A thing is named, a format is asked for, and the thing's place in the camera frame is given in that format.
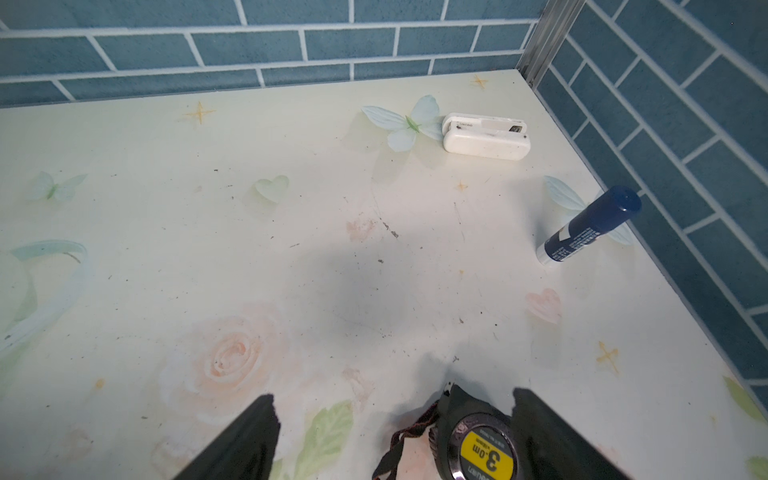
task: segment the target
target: floral countertop surface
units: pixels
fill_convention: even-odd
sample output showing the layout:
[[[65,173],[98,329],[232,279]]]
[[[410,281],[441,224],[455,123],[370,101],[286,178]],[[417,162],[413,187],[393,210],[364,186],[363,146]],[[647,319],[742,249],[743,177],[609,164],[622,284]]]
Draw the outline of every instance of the floral countertop surface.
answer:
[[[531,153],[395,152],[361,111],[428,94]],[[266,392],[273,478],[369,478],[448,380],[532,389],[633,478],[765,478],[768,425],[636,240],[536,260],[546,176],[600,191],[516,71],[0,110],[0,478],[172,478]],[[437,478],[426,438],[399,474]]]

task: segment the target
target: blue bottle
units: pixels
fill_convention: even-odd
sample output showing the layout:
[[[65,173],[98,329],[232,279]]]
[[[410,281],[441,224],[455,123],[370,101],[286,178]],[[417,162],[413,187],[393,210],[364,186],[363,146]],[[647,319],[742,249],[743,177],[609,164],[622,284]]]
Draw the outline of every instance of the blue bottle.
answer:
[[[618,185],[611,187],[539,245],[536,257],[543,265],[561,262],[637,215],[642,207],[640,197],[632,189]]]

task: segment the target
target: yellow label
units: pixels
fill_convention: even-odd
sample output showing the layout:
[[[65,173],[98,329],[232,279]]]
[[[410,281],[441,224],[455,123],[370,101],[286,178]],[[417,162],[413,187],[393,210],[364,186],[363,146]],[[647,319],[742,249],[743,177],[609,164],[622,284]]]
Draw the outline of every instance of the yellow label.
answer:
[[[464,438],[462,457],[494,480],[509,480],[515,470],[515,460],[511,456],[474,432]]]

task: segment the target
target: blue subway tile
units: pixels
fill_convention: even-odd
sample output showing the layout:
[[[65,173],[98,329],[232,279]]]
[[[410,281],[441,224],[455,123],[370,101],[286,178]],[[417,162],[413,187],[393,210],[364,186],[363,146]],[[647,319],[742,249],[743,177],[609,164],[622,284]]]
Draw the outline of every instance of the blue subway tile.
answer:
[[[642,61],[621,82],[619,91],[680,158],[713,135],[712,130]]]
[[[581,65],[581,55],[578,54],[575,48],[571,46],[567,41],[563,42],[563,45],[558,50],[558,54],[554,56],[552,64],[565,78],[566,81],[571,80],[574,73],[578,70],[578,66]]]
[[[206,65],[301,60],[296,31],[205,33],[192,38]]]
[[[768,313],[761,313],[760,315],[754,315],[752,319],[755,321],[757,326],[768,335]]]
[[[262,70],[264,84],[298,85],[348,81],[349,65],[319,65],[314,67],[265,68]]]
[[[619,145],[637,127],[637,122],[632,115],[613,96],[589,65],[581,69],[571,89],[614,144]]]
[[[333,23],[349,20],[348,0],[242,0],[249,25]]]
[[[433,75],[466,71],[511,70],[520,55],[489,55],[485,57],[438,58],[432,66]]]
[[[768,386],[753,386],[752,391],[755,392],[755,396],[763,404],[763,407],[768,410]]]
[[[603,9],[603,12],[613,17],[614,13],[616,13],[621,6],[622,0],[594,0],[594,2],[598,4],[598,7]]]
[[[239,25],[234,2],[206,0],[25,0],[0,2],[9,28]]]
[[[480,29],[475,51],[519,50],[530,25],[486,25]]]
[[[0,84],[0,105],[50,104],[67,98],[50,81]]]
[[[355,63],[355,80],[370,78],[418,77],[429,71],[429,60]]]
[[[551,71],[548,71],[541,79],[541,83],[538,85],[538,93],[547,102],[552,113],[557,117],[569,135],[576,133],[576,130],[587,119],[586,115],[576,105],[576,102]]]
[[[442,0],[355,0],[355,22],[439,20]]]
[[[469,52],[477,27],[401,28],[398,55]]]
[[[722,220],[688,234],[744,308],[768,304],[768,272]]]
[[[768,93],[725,58],[718,58],[687,89],[731,137],[768,168]]]
[[[768,2],[691,0],[685,5],[685,9],[693,13],[731,48],[741,53],[746,60],[768,73]]]
[[[197,65],[183,35],[126,35],[96,40],[118,70]]]
[[[768,351],[648,197],[642,200],[643,210],[632,224],[702,324],[744,378],[768,377]]]
[[[136,77],[86,78],[62,80],[78,100],[144,97],[186,91],[229,90],[258,87],[255,70],[212,71],[206,73],[141,75]]]
[[[546,0],[451,0],[445,20],[539,18]]]
[[[589,5],[576,18],[571,37],[611,81],[618,80],[637,57]]]
[[[721,141],[687,167],[768,255],[768,187]]]
[[[0,40],[0,75],[100,70],[107,70],[107,65],[85,38]]]
[[[394,28],[307,30],[304,36],[309,60],[391,57],[395,45]]]
[[[640,185],[624,168],[614,151],[605,143],[592,124],[584,127],[575,142],[594,172],[606,185],[609,187],[624,185],[635,191],[640,190]]]
[[[714,49],[657,0],[631,0],[616,22],[677,83]]]
[[[714,213],[645,131],[621,153],[681,228]]]

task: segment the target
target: blue cap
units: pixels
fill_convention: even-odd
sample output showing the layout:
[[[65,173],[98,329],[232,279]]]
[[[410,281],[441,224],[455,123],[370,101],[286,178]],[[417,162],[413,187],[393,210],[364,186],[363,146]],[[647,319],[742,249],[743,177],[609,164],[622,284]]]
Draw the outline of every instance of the blue cap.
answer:
[[[643,202],[629,187],[611,187],[586,209],[589,223],[600,233],[607,233],[637,215]]]

